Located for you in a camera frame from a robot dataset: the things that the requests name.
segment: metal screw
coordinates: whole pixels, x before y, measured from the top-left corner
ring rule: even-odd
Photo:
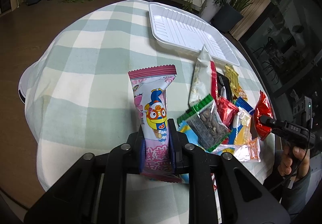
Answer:
[[[124,150],[124,151],[127,151],[131,148],[131,145],[128,144],[128,143],[124,143],[121,145],[121,149]]]
[[[83,155],[83,159],[85,160],[85,161],[89,161],[89,160],[91,160],[92,158],[93,158],[93,153],[85,153],[84,155]]]
[[[232,154],[229,152],[224,152],[222,156],[224,159],[226,159],[228,161],[232,159]]]
[[[185,148],[187,149],[187,150],[193,150],[194,149],[194,145],[192,144],[192,143],[187,143],[186,145],[185,145]]]

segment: blue candy wrapper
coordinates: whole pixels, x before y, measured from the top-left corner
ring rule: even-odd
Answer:
[[[236,100],[235,106],[243,108],[250,115],[253,115],[255,112],[255,109],[252,106],[250,106],[248,102],[245,101],[242,97],[238,97],[238,99]]]

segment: table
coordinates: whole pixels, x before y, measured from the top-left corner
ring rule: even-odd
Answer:
[[[255,107],[263,88],[242,54],[239,83]],[[174,64],[167,88],[168,118],[188,108],[196,57],[165,50],[152,35],[149,3],[127,0],[96,10],[64,29],[37,61],[28,82],[25,115],[38,142],[37,174],[48,190],[84,153],[106,153],[126,142],[139,121],[128,71]],[[262,162],[245,163],[261,182],[274,163],[274,136],[260,142]],[[188,185],[129,175],[128,223],[188,223]]]

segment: human hand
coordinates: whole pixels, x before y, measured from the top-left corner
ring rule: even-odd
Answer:
[[[305,150],[298,147],[294,147],[292,152],[294,154],[294,157],[299,159],[299,161],[301,161],[305,155]],[[289,153],[290,153],[290,147],[286,145],[283,149],[281,164],[277,168],[281,176],[289,175],[292,171],[291,169],[292,159],[289,156]],[[304,160],[302,161],[302,163],[300,164],[297,170],[297,176],[296,176],[295,182],[305,177],[306,174],[309,172],[309,168],[310,168],[310,150],[308,150]]]

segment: clear plastic snack bag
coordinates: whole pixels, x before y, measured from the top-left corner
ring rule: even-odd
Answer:
[[[209,93],[216,104],[218,99],[217,70],[206,45],[203,45],[194,68],[189,95],[189,106],[193,106],[204,99]]]
[[[182,121],[187,122],[198,136],[198,143],[208,152],[214,150],[230,132],[222,123],[216,103],[210,94],[180,116],[177,120],[178,125]]]
[[[250,140],[244,145],[220,144],[211,153],[221,155],[229,152],[240,162],[260,162],[260,142],[258,138]]]

